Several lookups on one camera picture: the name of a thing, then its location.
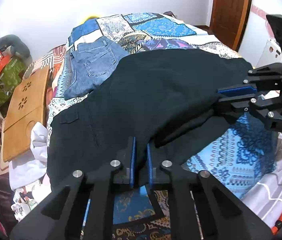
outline shirt pocket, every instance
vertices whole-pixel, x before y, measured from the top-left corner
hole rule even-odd
[[[116,59],[111,49],[102,51],[86,59],[84,65],[89,77],[104,75],[115,64]]]
[[[77,111],[77,106],[72,106],[69,109],[66,109],[65,112],[59,113],[60,124],[69,124],[79,119],[79,114]]]

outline wooden board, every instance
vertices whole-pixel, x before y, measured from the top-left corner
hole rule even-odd
[[[33,126],[45,120],[45,92],[49,67],[37,70],[12,95],[4,126],[3,161],[30,149]]]
[[[0,154],[0,175],[9,172],[9,163],[3,161],[4,125],[5,125],[5,119],[3,119],[2,122],[2,133],[1,133],[2,145],[1,145],[1,154]]]

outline yellow object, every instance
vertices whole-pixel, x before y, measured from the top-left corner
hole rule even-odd
[[[90,14],[88,15],[88,17],[86,17],[82,22],[80,22],[80,25],[85,23],[87,20],[90,20],[90,19],[95,19],[95,18],[101,18],[100,15],[97,15],[97,14]]]

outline blue jeans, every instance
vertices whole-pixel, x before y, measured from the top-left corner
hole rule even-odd
[[[82,97],[101,85],[129,55],[120,45],[103,36],[92,43],[80,43],[71,53],[72,78],[64,99]]]

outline patchwork bedspread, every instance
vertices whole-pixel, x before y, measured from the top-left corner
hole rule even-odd
[[[79,43],[93,42],[101,36],[106,36],[118,43],[130,54],[153,49],[202,49],[218,54],[222,58],[240,57],[237,52],[221,43],[214,35],[208,35],[204,30],[163,14],[118,14],[87,20],[72,30],[66,45],[52,49],[41,59],[32,63],[28,69],[28,73],[33,73],[49,65],[52,72],[46,97],[48,140],[52,133],[50,124],[53,117],[87,97],[86,95],[67,101],[63,98],[63,93],[69,87],[72,77],[70,53],[77,49]],[[193,156],[184,164],[184,168],[192,172],[209,170],[240,198],[265,173],[274,170],[275,146],[275,135],[266,131],[259,120],[244,114],[216,141],[198,154],[193,152]],[[154,222],[141,223],[135,227],[116,228],[113,231],[113,239],[169,239],[167,196],[162,192],[157,192],[156,195],[162,210],[166,210],[164,216]],[[138,192],[135,191],[130,195],[126,193],[118,198],[118,201],[124,199],[120,202],[124,208],[114,211],[120,223],[129,222],[134,217],[143,218],[153,215],[153,212],[145,212],[145,210],[153,211],[150,202],[140,207],[140,210],[128,208],[133,202],[133,196],[137,199]],[[132,214],[129,210],[138,210],[138,212]]]

